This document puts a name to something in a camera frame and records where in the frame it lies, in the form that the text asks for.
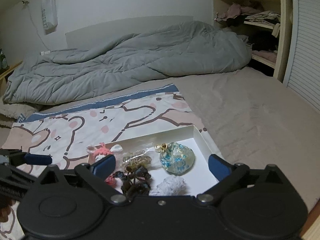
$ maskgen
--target blue gripper pad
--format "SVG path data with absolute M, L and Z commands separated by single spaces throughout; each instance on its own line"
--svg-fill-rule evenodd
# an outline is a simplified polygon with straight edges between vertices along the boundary
M 26 153 L 24 161 L 29 165 L 49 165 L 52 163 L 52 158 L 49 155 L 37 155 Z
M 229 176 L 234 168 L 233 165 L 215 154 L 209 156 L 208 166 L 209 170 L 218 181 L 222 181 L 225 177 Z
M 93 175 L 105 180 L 111 173 L 114 172 L 115 168 L 116 158 L 114 155 L 110 154 L 92 164 L 90 170 Z

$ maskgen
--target bottle label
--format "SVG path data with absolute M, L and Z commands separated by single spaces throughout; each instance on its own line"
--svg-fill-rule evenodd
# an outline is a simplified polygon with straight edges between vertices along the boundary
M 7 59 L 4 58 L 1 63 L 2 63 L 2 68 L 6 69 L 7 68 Z

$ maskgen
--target metal bolt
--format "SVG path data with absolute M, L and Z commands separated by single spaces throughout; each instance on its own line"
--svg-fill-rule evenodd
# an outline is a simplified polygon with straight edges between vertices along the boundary
M 113 203 L 119 204 L 119 203 L 125 202 L 127 198 L 122 194 L 117 194 L 117 195 L 111 196 L 110 200 Z
M 197 196 L 197 199 L 201 201 L 202 203 L 209 203 L 213 201 L 213 196 L 210 194 L 199 194 Z
M 158 205 L 159 206 L 164 206 L 166 204 L 166 201 L 164 201 L 164 200 L 159 200 L 158 201 Z

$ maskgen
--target green bottle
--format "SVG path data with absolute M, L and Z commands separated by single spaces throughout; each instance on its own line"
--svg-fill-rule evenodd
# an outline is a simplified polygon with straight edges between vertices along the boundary
M 9 69 L 9 66 L 7 64 L 7 59 L 5 58 L 5 55 L 3 54 L 2 49 L 0 49 L 0 62 L 1 62 L 1 71 L 0 73 L 5 72 Z

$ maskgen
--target crocheted toy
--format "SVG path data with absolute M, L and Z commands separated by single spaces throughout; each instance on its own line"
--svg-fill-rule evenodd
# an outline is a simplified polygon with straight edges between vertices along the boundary
M 186 183 L 182 177 L 170 175 L 156 189 L 150 190 L 149 196 L 177 196 L 185 189 Z
M 93 157 L 95 157 L 96 162 L 101 160 L 102 158 L 104 158 L 106 155 L 113 154 L 113 153 L 119 153 L 119 152 L 123 151 L 121 145 L 119 145 L 119 144 L 114 145 L 111 149 L 108 149 L 106 147 L 105 143 L 100 143 L 100 145 L 101 145 L 101 147 L 99 149 L 93 145 L 89 145 L 87 147 L 87 153 L 92 154 Z M 108 176 L 105 179 L 105 182 L 113 188 L 115 188 L 117 186 L 117 181 L 116 181 L 115 177 L 113 176 L 113 174 Z

